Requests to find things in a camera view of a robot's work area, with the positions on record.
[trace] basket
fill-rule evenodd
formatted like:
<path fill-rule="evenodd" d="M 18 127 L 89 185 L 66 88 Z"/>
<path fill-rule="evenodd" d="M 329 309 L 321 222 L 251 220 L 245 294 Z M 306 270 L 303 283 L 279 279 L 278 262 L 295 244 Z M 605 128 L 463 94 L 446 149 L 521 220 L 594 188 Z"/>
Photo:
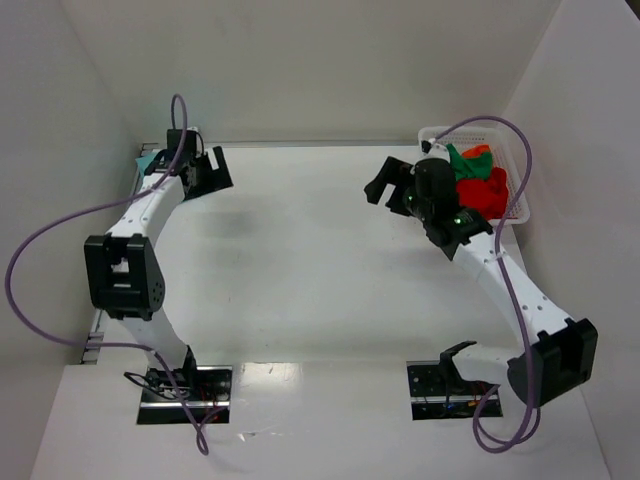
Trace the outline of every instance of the basket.
<path fill-rule="evenodd" d="M 425 127 L 418 133 L 418 148 L 421 148 L 423 140 L 429 140 L 447 127 Z M 509 189 L 509 202 L 513 199 L 513 194 L 520 187 L 520 175 L 513 161 L 509 144 L 503 135 L 495 128 L 482 127 L 460 127 L 451 132 L 446 137 L 438 140 L 439 143 L 452 143 L 459 152 L 468 150 L 476 145 L 485 143 L 491 148 L 493 154 L 493 164 L 496 167 L 503 168 L 507 172 L 507 188 Z M 515 204 L 505 225 L 519 225 L 529 220 L 530 212 L 527 199 L 524 194 L 520 196 L 518 203 Z M 489 223 L 496 226 L 500 220 L 490 220 Z"/>

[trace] white floor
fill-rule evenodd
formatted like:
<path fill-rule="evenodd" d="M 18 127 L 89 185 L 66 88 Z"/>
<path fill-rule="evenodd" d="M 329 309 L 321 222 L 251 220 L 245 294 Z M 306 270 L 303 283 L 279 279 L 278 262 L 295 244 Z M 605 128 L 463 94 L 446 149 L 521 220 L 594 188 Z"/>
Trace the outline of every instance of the white floor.
<path fill-rule="evenodd" d="M 386 156 L 413 161 L 415 148 L 226 153 L 236 186 L 183 204 L 156 249 L 177 333 L 200 364 L 234 365 L 213 454 L 190 426 L 136 426 L 140 392 L 122 371 L 143 372 L 144 357 L 104 350 L 96 367 L 67 367 L 34 479 L 609 478 L 579 391 L 500 456 L 475 445 L 469 421 L 411 420 L 406 361 L 467 339 L 515 343 L 420 225 L 366 203 Z M 519 260 L 511 229 L 505 245 Z M 486 423 L 506 434 L 522 405 L 506 391 L 503 404 Z"/>

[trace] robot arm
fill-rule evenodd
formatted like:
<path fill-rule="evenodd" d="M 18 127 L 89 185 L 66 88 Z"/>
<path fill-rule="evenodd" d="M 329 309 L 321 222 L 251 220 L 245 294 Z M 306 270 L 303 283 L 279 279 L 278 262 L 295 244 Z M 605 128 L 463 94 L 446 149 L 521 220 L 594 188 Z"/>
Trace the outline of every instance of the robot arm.
<path fill-rule="evenodd" d="M 145 170 L 141 191 L 152 188 L 167 171 L 180 133 L 168 131 L 168 147 Z M 159 352 L 177 381 L 187 387 L 197 382 L 197 365 L 162 307 L 165 282 L 153 247 L 176 206 L 233 186 L 222 148 L 214 148 L 213 155 L 216 170 L 208 153 L 198 156 L 196 133 L 189 131 L 180 161 L 164 182 L 133 202 L 106 235 L 90 236 L 84 246 L 93 305 L 121 321 L 136 342 Z M 146 355 L 150 371 L 162 380 L 165 374 L 156 358 Z"/>
<path fill-rule="evenodd" d="M 476 210 L 459 204 L 446 149 L 438 144 L 429 147 L 427 156 L 415 165 L 387 158 L 378 176 L 365 187 L 367 201 L 377 204 L 385 187 L 394 185 L 386 206 L 393 213 L 419 219 L 429 240 L 478 282 L 522 342 L 497 262 L 498 256 L 502 257 L 527 326 L 534 360 L 534 406 L 540 407 L 589 379 L 597 331 L 589 320 L 575 322 L 551 302 L 502 246 L 494 252 L 491 225 Z M 518 398 L 526 402 L 527 373 L 522 344 L 520 347 L 496 349 L 466 341 L 440 355 L 440 370 L 445 381 L 453 384 L 462 380 L 508 381 Z"/>

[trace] black joint housing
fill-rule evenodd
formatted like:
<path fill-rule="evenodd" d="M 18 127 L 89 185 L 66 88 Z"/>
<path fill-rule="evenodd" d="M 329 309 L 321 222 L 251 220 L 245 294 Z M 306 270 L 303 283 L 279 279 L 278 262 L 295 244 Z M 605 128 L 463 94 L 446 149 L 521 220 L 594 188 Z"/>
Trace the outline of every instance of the black joint housing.
<path fill-rule="evenodd" d="M 534 372 L 534 406 L 541 407 L 591 378 L 598 331 L 586 318 L 548 335 L 540 332 L 531 345 Z M 527 402 L 527 365 L 524 354 L 509 360 L 509 383 L 516 395 Z"/>
<path fill-rule="evenodd" d="M 151 320 L 162 307 L 165 284 L 151 242 L 140 234 L 130 238 L 93 235 L 84 243 L 93 306 L 111 318 Z M 127 271 L 114 271 L 128 263 Z"/>

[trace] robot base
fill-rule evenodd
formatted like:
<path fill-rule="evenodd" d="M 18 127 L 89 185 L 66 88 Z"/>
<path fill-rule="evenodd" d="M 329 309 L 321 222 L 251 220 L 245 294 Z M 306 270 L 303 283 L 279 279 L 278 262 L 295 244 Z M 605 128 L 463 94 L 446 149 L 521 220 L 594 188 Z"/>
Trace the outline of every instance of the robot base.
<path fill-rule="evenodd" d="M 229 405 L 231 401 L 231 367 L 197 367 L 196 387 L 185 385 L 182 394 L 187 396 L 187 406 L 198 422 L 214 407 L 227 407 L 214 416 L 209 423 L 229 423 Z M 155 389 L 167 398 L 153 393 L 149 389 L 142 391 L 138 425 L 167 425 L 189 423 L 182 406 L 174 397 L 170 385 L 161 384 Z"/>

